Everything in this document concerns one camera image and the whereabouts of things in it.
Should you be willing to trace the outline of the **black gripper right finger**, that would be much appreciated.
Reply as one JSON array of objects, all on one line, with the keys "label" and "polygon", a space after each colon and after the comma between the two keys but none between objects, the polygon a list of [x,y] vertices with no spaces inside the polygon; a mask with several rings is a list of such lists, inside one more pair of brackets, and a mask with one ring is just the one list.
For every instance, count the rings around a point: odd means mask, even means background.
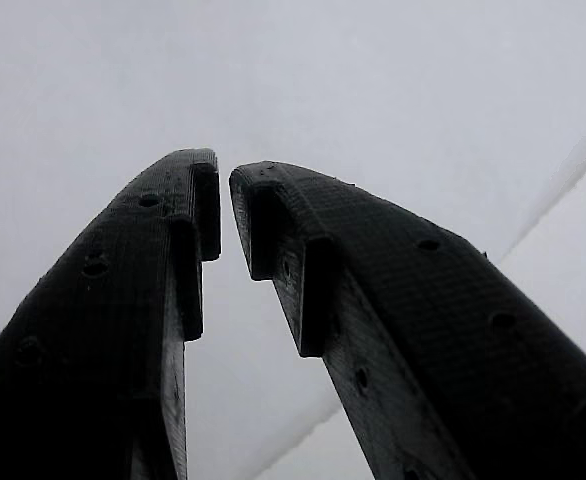
[{"label": "black gripper right finger", "polygon": [[299,166],[234,169],[252,279],[377,479],[586,479],[586,354],[464,238]]}]

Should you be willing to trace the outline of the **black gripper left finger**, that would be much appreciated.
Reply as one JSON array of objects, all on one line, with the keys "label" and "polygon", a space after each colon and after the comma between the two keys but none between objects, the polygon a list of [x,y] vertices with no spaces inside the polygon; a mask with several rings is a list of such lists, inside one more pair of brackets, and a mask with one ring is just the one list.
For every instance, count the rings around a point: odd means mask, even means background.
[{"label": "black gripper left finger", "polygon": [[175,151],[80,233],[0,332],[0,479],[183,479],[184,350],[218,258],[210,149]]}]

